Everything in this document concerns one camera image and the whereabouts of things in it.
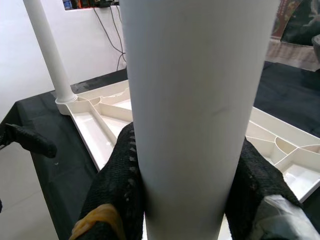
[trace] white tile floor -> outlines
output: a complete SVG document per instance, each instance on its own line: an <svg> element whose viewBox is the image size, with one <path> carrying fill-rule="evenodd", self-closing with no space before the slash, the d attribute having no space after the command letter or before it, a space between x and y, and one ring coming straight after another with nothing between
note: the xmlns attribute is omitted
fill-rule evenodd
<svg viewBox="0 0 320 240"><path fill-rule="evenodd" d="M28 151L0 150L0 240L58 240Z"/></svg>

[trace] white cylinder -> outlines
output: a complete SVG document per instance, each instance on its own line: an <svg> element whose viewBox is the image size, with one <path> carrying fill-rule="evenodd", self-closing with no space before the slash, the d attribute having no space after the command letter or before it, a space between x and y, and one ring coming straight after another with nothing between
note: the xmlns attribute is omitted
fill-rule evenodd
<svg viewBox="0 0 320 240"><path fill-rule="evenodd" d="M39 43L46 67L48 68L56 92L56 103L74 101L69 78L61 61L41 0L23 0L36 39Z"/></svg>
<svg viewBox="0 0 320 240"><path fill-rule="evenodd" d="M213 240L278 0L121 0L149 240Z"/></svg>

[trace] white wall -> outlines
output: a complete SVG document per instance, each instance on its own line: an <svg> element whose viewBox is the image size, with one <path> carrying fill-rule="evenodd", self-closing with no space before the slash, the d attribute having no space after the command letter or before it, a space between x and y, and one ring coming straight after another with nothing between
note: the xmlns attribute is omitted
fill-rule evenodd
<svg viewBox="0 0 320 240"><path fill-rule="evenodd" d="M41 0L71 84L116 71L112 48L93 9L65 11L62 0ZM120 49L109 8L97 9ZM112 8L122 38L118 11ZM120 69L125 67L120 61ZM15 101L53 90L23 0L0 0L0 121Z"/></svg>

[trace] black table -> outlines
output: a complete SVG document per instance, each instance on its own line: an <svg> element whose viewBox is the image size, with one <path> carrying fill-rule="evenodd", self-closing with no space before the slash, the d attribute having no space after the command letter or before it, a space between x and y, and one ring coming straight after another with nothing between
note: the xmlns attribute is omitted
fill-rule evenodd
<svg viewBox="0 0 320 240"><path fill-rule="evenodd" d="M120 70L72 89L78 94L126 79L126 70ZM31 156L57 235L66 240L97 170L71 117L59 113L54 95L47 92L17 101L0 124L0 135L4 123L12 123L34 129L56 144L53 159ZM320 138L320 73L266 62L254 106ZM304 210L319 232L320 188L304 202Z"/></svg>

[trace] black mesh fabric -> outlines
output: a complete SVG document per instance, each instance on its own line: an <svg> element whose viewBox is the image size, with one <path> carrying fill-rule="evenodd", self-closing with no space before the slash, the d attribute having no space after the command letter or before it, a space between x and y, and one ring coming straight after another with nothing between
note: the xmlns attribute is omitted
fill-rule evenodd
<svg viewBox="0 0 320 240"><path fill-rule="evenodd" d="M111 157L96 175L81 210L80 219L102 204L119 212L127 240L141 240L145 210L133 123L119 134ZM97 222L79 240L118 240L110 225Z"/></svg>
<svg viewBox="0 0 320 240"><path fill-rule="evenodd" d="M246 239L259 204L270 195L281 195L301 207L282 173L245 139L225 208L233 240Z"/></svg>

